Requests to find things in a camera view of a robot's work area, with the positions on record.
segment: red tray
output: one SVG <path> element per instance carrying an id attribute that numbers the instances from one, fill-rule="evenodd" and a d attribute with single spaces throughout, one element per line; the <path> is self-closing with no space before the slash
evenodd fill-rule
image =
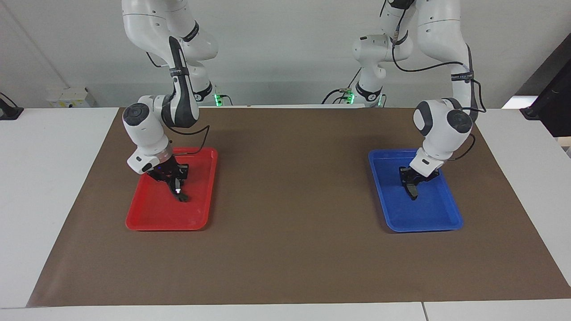
<path id="1" fill-rule="evenodd" d="M 175 154 L 191 153 L 196 147 L 174 148 Z M 177 156 L 180 164 L 188 164 L 188 179 L 183 192 L 188 202 L 179 202 L 165 182 L 141 175 L 125 224 L 135 231 L 196 231 L 206 225 L 218 152 L 203 148 L 196 155 Z"/>

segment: blue tray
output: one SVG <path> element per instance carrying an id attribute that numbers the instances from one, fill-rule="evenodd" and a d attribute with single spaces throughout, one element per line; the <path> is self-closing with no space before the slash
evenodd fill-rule
<path id="1" fill-rule="evenodd" d="M 369 161 L 387 225 L 395 232 L 452 231 L 464 221 L 442 172 L 418 185 L 411 200 L 400 183 L 399 167 L 407 167 L 416 150 L 373 150 Z"/>

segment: plastic tray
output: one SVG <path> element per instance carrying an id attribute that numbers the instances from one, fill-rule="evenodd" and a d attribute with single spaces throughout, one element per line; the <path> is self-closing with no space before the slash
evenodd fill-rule
<path id="1" fill-rule="evenodd" d="M 174 153 L 196 150 L 196 147 L 174 148 Z M 218 153 L 212 148 L 204 148 L 196 155 L 177 156 L 176 160 L 188 164 L 188 179 L 182 190 L 190 200 L 177 201 L 166 183 L 157 182 L 147 174 L 141 175 L 125 221 L 130 230 L 195 231 L 206 225 Z"/>
<path id="2" fill-rule="evenodd" d="M 369 161 L 387 225 L 395 232 L 450 231 L 464 221 L 440 175 L 417 186 L 419 197 L 411 200 L 401 185 L 399 167 L 408 166 L 416 150 L 373 150 Z"/>

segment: black cable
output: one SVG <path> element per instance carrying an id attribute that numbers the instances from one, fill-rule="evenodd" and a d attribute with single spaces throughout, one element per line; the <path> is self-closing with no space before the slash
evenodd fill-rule
<path id="1" fill-rule="evenodd" d="M 381 13 L 379 14 L 379 17 L 383 15 L 383 11 L 385 11 L 385 6 L 387 5 L 387 1 L 385 0 L 385 3 L 383 3 L 383 7 L 381 8 Z"/>
<path id="2" fill-rule="evenodd" d="M 230 100 L 230 105 L 234 106 L 234 103 L 232 102 L 232 98 L 228 95 L 220 95 L 221 98 L 228 98 Z"/>
<path id="3" fill-rule="evenodd" d="M 357 70 L 357 73 L 355 74 L 355 77 L 353 77 L 353 80 L 351 80 L 351 82 L 349 83 L 349 86 L 347 86 L 347 88 L 351 88 L 351 85 L 353 85 L 353 82 L 355 81 L 355 79 L 357 79 L 358 74 L 361 72 L 361 69 L 363 69 L 362 67 L 359 67 L 359 70 Z"/>
<path id="4" fill-rule="evenodd" d="M 162 68 L 162 66 L 157 65 L 157 64 L 152 60 L 151 54 L 149 54 L 148 52 L 147 52 L 147 57 L 148 57 L 148 59 L 151 61 L 151 63 L 153 64 L 153 66 L 155 66 L 155 67 L 157 67 L 157 68 Z"/>
<path id="5" fill-rule="evenodd" d="M 193 153 L 182 153 L 182 154 L 176 154 L 175 156 L 181 156 L 181 155 L 195 155 L 200 153 L 200 151 L 202 151 L 202 148 L 204 148 L 204 144 L 206 144 L 206 139 L 208 138 L 208 133 L 210 132 L 210 125 L 206 125 L 204 128 L 202 128 L 201 130 L 195 131 L 193 133 L 183 133 L 182 131 L 178 131 L 176 129 L 173 129 L 171 126 L 167 125 L 167 122 L 164 119 L 164 115 L 161 114 L 160 117 L 163 119 L 163 123 L 165 126 L 167 126 L 167 128 L 172 131 L 173 133 L 182 135 L 182 136 L 193 136 L 193 135 L 197 135 L 202 133 L 203 131 L 206 130 L 206 133 L 204 134 L 204 139 L 202 140 L 202 144 L 200 145 L 200 148 L 198 149 L 198 151 L 195 151 Z"/>
<path id="6" fill-rule="evenodd" d="M 6 96 L 3 92 L 0 91 L 0 95 L 4 96 L 6 99 L 8 99 L 8 101 L 10 101 L 14 107 L 18 108 L 18 105 L 12 100 L 10 99 L 10 97 Z"/>
<path id="7" fill-rule="evenodd" d="M 450 161 L 456 161 L 459 160 L 460 158 L 464 157 L 467 155 L 467 153 L 469 153 L 472 148 L 474 147 L 474 145 L 476 144 L 476 136 L 474 136 L 474 134 L 470 133 L 470 137 L 472 137 L 472 144 L 470 145 L 470 147 L 468 148 L 467 151 L 465 151 L 462 155 L 455 157 L 455 158 L 451 158 Z"/>
<path id="8" fill-rule="evenodd" d="M 323 99 L 321 104 L 324 105 L 325 102 L 327 101 L 327 99 L 329 99 L 329 97 L 331 97 L 331 95 L 333 95 L 334 93 L 340 93 L 340 92 L 341 92 L 340 89 L 336 89 L 336 90 L 331 91 L 329 94 L 327 94 L 327 96 L 325 96 L 325 98 Z"/>
<path id="9" fill-rule="evenodd" d="M 337 101 L 339 101 L 339 103 L 341 103 L 341 100 L 343 100 L 344 98 L 346 98 L 346 97 L 345 97 L 345 96 L 341 96 L 341 97 L 335 98 L 335 100 L 333 101 L 333 104 L 335 104 Z"/>
<path id="10" fill-rule="evenodd" d="M 403 10 L 403 16 L 400 17 L 399 24 L 396 25 L 396 30 L 398 30 L 398 31 L 400 31 L 400 25 L 401 25 L 401 23 L 403 22 L 403 18 L 404 18 L 404 14 L 405 14 L 405 13 L 407 13 L 407 10 L 406 10 L 406 9 Z M 442 67 L 442 66 L 446 66 L 446 65 L 461 65 L 461 66 L 464 65 L 463 63 L 461 63 L 461 62 L 459 62 L 459 61 L 449 61 L 449 62 L 443 62 L 443 63 L 439 63 L 439 64 L 434 65 L 434 66 L 430 66 L 430 67 L 426 67 L 426 68 L 421 68 L 421 69 L 410 69 L 410 70 L 409 70 L 409 69 L 404 69 L 404 68 L 402 68 L 401 66 L 399 66 L 399 64 L 396 62 L 396 59 L 395 59 L 395 47 L 397 46 L 397 44 L 396 44 L 397 41 L 399 41 L 399 40 L 398 40 L 398 39 L 393 39 L 393 45 L 392 45 L 393 62 L 395 63 L 395 66 L 396 66 L 399 70 L 404 71 L 404 72 L 406 72 L 406 73 L 417 73 L 417 72 L 419 72 L 419 71 L 425 71 L 425 70 L 434 69 L 434 68 Z"/>
<path id="11" fill-rule="evenodd" d="M 200 151 L 202 151 L 202 149 L 204 148 L 204 144 L 206 144 L 206 139 L 208 138 L 208 133 L 210 132 L 210 125 L 206 125 L 206 127 L 204 127 L 203 129 L 196 131 L 194 133 L 183 133 L 181 131 L 176 131 L 170 127 L 167 126 L 168 129 L 172 130 L 173 132 L 179 134 L 179 135 L 185 135 L 185 136 L 192 136 L 192 135 L 196 135 L 198 133 L 203 132 L 204 130 L 206 130 L 206 133 L 204 134 L 204 139 L 202 140 L 202 144 L 200 145 L 200 148 L 197 151 L 194 151 L 192 153 L 181 153 L 181 154 L 175 154 L 175 156 L 182 156 L 182 155 L 196 155 L 198 153 L 200 153 Z"/>
<path id="12" fill-rule="evenodd" d="M 478 96 L 480 96 L 480 106 L 482 106 L 482 109 L 484 110 L 480 112 L 485 113 L 488 110 L 486 109 L 486 106 L 484 106 L 484 101 L 482 101 L 482 84 L 480 84 L 480 82 L 475 79 L 472 79 L 472 82 L 478 85 Z"/>

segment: black clamp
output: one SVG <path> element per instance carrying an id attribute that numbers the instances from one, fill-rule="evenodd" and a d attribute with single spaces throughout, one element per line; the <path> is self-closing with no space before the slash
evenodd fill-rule
<path id="1" fill-rule="evenodd" d="M 415 0 L 393 0 L 393 1 L 389 1 L 389 4 L 393 8 L 408 10 L 412 6 L 412 3 L 414 1 Z"/>
<path id="2" fill-rule="evenodd" d="M 188 178 L 188 164 L 179 164 L 175 157 L 171 156 L 166 162 L 147 171 L 147 174 L 157 182 L 166 182 L 168 189 L 179 202 L 189 200 L 188 195 L 182 192 L 184 181 Z"/>
<path id="3" fill-rule="evenodd" d="M 416 200 L 419 197 L 419 191 L 416 186 L 422 182 L 428 182 L 435 179 L 440 175 L 438 170 L 432 172 L 428 177 L 424 177 L 411 167 L 399 167 L 400 182 L 404 189 L 407 191 L 411 200 Z"/>
<path id="4" fill-rule="evenodd" d="M 170 68 L 169 71 L 171 72 L 171 77 L 190 75 L 190 73 L 188 72 L 188 68 L 186 68 L 186 67 Z"/>
<path id="5" fill-rule="evenodd" d="M 381 94 L 381 91 L 383 90 L 383 88 L 381 88 L 381 89 L 379 89 L 373 93 L 372 91 L 364 90 L 361 87 L 361 85 L 359 83 L 357 83 L 357 85 L 355 86 L 355 90 L 357 91 L 357 93 L 359 95 L 364 97 L 366 101 L 374 102 L 375 99 L 377 99 L 379 97 L 379 95 Z"/>

